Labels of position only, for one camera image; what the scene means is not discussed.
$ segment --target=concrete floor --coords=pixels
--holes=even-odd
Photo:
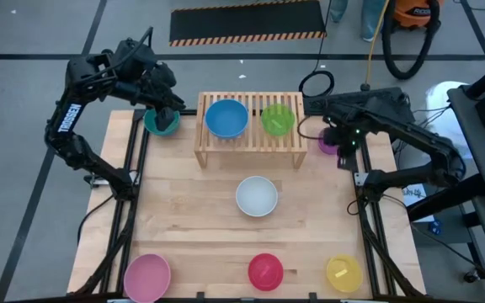
[[[318,40],[168,47],[169,13],[173,8],[250,2],[108,0],[90,51],[114,49],[127,36],[138,39],[152,25],[155,28],[153,49],[158,54],[317,53]],[[485,7],[485,0],[470,0],[470,3],[473,7]],[[99,4],[104,4],[104,0],[0,1],[0,278],[45,155],[42,140],[45,120],[51,116],[54,101],[61,96],[66,66],[64,56],[5,55],[82,53]],[[327,5],[328,1],[322,1],[323,10]],[[323,53],[337,54],[342,59],[342,54],[368,52],[370,45],[359,38],[360,5],[361,0],[349,1],[344,20],[328,25]],[[484,50],[462,6],[447,1],[441,11],[442,27],[430,51],[434,57],[426,61],[418,75],[399,82],[389,74],[384,62],[377,60],[372,65],[372,88],[401,87],[411,96],[415,110],[424,107],[424,92],[432,85],[447,80],[473,82],[485,72]],[[485,36],[485,12],[474,15]],[[396,34],[393,51],[399,55],[416,54],[422,37],[422,33]],[[381,54],[380,41],[376,43],[376,53]],[[450,61],[442,61],[437,55],[470,56],[448,56]],[[167,63],[178,79],[175,93],[190,108],[195,107],[199,91],[295,91],[299,81],[315,66],[315,61],[304,60],[244,60],[243,63],[174,60]],[[365,61],[321,61],[320,65],[334,74],[335,93],[358,91],[364,80]],[[324,85],[322,79],[316,79],[308,83],[307,93],[316,93]],[[109,112],[129,108],[126,102],[113,98],[103,104],[90,104],[76,132],[99,151]],[[77,225],[85,214],[90,192],[82,181],[84,174],[72,171],[58,158],[54,160],[7,300],[65,294],[76,252]],[[453,299],[464,298],[467,293],[485,298],[485,290],[464,291],[472,285],[451,288],[443,280],[436,282],[434,276],[448,277],[450,273],[469,269],[465,264],[447,259],[440,249],[420,247],[418,250],[428,292]]]

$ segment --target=wooden tabletop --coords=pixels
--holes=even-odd
[[[101,156],[115,167],[123,165],[131,117],[132,111],[110,116]],[[320,117],[312,117],[306,129],[316,135],[324,126]],[[195,117],[184,116],[174,136],[150,136],[147,148],[131,260],[145,253],[168,260],[172,283],[165,297],[193,298],[204,291],[210,298],[307,298],[309,292],[320,299],[371,298],[359,218],[346,212],[355,198],[354,185],[349,172],[336,168],[336,157],[310,141],[299,170],[286,164],[290,157],[272,154],[211,155],[202,170],[194,155],[194,136]],[[136,138],[134,167],[140,132]],[[396,170],[387,134],[367,139],[373,168]],[[244,215],[235,202],[238,184],[253,175],[270,179],[279,191],[278,206],[263,218]],[[402,199],[399,189],[386,193]],[[88,210],[109,195],[107,187],[94,189]],[[103,258],[114,209],[111,202],[85,223],[69,291],[79,288]],[[424,292],[405,209],[384,199],[381,215],[390,256]],[[260,253],[273,253],[284,265],[284,280],[276,290],[259,291],[249,283],[248,264]],[[341,253],[354,256],[364,273],[353,294],[335,290],[325,275],[328,260]],[[378,257],[376,262],[381,292],[386,293]],[[112,273],[114,290],[117,270]]]

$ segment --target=wooden slatted rack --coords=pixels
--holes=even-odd
[[[248,109],[248,127],[236,139],[222,140],[212,135],[205,123],[207,109],[217,100],[234,99]],[[271,136],[263,128],[261,112],[267,106],[283,104],[295,114],[295,124],[285,136]],[[305,138],[299,136],[296,126],[304,118],[302,94],[295,93],[200,93],[196,116],[195,156],[202,168],[207,166],[207,157],[212,152],[286,152],[292,154],[293,167],[299,168],[308,151]]]

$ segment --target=white bowl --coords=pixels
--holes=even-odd
[[[278,191],[267,178],[245,178],[237,187],[237,205],[243,213],[260,217],[270,214],[278,203]]]

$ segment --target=black and yellow striped mat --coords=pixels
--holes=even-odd
[[[172,11],[170,46],[321,38],[318,0],[293,0]]]

